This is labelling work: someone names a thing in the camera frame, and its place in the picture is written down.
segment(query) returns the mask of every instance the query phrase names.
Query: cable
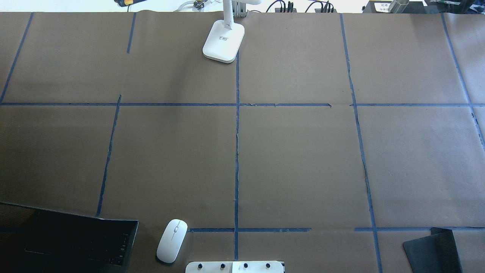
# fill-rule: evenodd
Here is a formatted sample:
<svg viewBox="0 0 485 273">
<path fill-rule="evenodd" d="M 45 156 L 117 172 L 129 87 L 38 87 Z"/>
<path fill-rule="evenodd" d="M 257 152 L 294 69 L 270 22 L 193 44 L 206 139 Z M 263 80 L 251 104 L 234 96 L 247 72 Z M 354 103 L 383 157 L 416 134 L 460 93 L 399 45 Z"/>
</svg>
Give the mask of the cable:
<svg viewBox="0 0 485 273">
<path fill-rule="evenodd" d="M 274 2 L 273 2 L 273 3 L 272 3 L 272 4 L 271 4 L 269 7 L 268 7 L 268 9 L 266 10 L 266 12 L 268 12 L 268 11 L 270 10 L 271 6 L 273 6 L 274 4 L 276 4 L 276 2 L 280 2 L 280 4 L 281 4 L 281 3 L 283 3 L 283 6 L 281 7 L 281 12 L 284 12 L 284 11 L 286 10 L 286 3 L 285 3 L 283 0 L 276 0 L 276 1 L 274 1 Z"/>
<path fill-rule="evenodd" d="M 315 4 L 315 3 L 320 3 L 321 8 L 320 8 L 320 12 L 321 13 L 331 13 L 333 12 L 334 10 L 334 6 L 332 3 L 330 3 L 330 1 L 319 1 L 319 0 L 314 0 L 310 6 L 308 6 L 307 10 L 305 10 L 305 13 L 310 9 L 310 7 Z"/>
<path fill-rule="evenodd" d="M 188 2 L 185 2 L 183 3 L 182 5 L 180 5 L 180 7 L 178 7 L 178 9 L 174 10 L 174 12 L 179 12 L 180 10 L 182 10 L 186 5 L 192 5 L 194 4 L 194 1 L 188 1 Z"/>
<path fill-rule="evenodd" d="M 310 7 L 315 4 L 315 3 L 320 3 L 322 5 L 322 9 L 323 9 L 323 2 L 322 1 L 313 1 L 310 6 L 308 6 L 307 10 L 305 10 L 305 13 L 310 9 Z"/>
</svg>

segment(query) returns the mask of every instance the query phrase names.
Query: table surface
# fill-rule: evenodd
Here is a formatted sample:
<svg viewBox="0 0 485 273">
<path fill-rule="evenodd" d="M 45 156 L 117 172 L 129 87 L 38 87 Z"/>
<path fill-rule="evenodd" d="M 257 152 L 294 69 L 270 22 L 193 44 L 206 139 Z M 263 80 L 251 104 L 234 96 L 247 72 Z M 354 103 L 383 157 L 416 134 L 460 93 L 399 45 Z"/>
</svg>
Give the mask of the table surface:
<svg viewBox="0 0 485 273">
<path fill-rule="evenodd" d="M 221 17 L 0 14 L 0 201 L 138 219 L 129 272 L 410 273 L 433 226 L 483 271 L 485 17 L 250 13 L 231 64 L 201 52 Z M 31 211 L 0 214 L 8 267 Z"/>
</svg>

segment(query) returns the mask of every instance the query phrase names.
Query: power strip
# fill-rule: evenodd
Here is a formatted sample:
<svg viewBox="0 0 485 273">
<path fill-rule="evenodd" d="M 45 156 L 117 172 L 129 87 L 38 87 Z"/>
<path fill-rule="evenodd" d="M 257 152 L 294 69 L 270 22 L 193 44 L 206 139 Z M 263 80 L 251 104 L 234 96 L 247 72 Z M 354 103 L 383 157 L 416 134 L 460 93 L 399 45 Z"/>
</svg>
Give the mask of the power strip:
<svg viewBox="0 0 485 273">
<path fill-rule="evenodd" d="M 190 262 L 185 273 L 284 273 L 279 261 Z"/>
<path fill-rule="evenodd" d="M 281 11 L 282 11 L 282 10 L 283 10 L 282 8 L 275 8 L 275 12 L 276 12 L 276 13 L 281 13 Z"/>
<path fill-rule="evenodd" d="M 322 9 L 315 9 L 315 13 L 322 13 Z M 337 10 L 334 9 L 332 12 L 324 12 L 324 13 L 337 13 Z"/>
</svg>

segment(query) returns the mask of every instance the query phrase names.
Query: label sticker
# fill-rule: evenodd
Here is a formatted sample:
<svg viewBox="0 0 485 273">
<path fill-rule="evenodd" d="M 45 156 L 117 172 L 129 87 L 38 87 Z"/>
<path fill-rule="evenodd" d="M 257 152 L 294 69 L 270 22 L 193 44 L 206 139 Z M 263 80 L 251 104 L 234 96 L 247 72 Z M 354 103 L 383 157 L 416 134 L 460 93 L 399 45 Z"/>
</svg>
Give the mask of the label sticker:
<svg viewBox="0 0 485 273">
<path fill-rule="evenodd" d="M 374 3 L 375 11 L 390 13 L 389 5 L 390 5 L 390 3 Z"/>
</svg>

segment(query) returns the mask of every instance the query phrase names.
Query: laptop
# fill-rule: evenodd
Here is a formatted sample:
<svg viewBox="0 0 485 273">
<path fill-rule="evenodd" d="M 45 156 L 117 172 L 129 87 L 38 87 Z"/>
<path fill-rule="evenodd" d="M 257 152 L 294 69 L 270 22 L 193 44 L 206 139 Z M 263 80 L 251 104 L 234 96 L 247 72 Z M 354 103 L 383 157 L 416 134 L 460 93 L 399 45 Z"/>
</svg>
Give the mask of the laptop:
<svg viewBox="0 0 485 273">
<path fill-rule="evenodd" d="M 15 273 L 125 273 L 138 221 L 36 209 Z"/>
</svg>

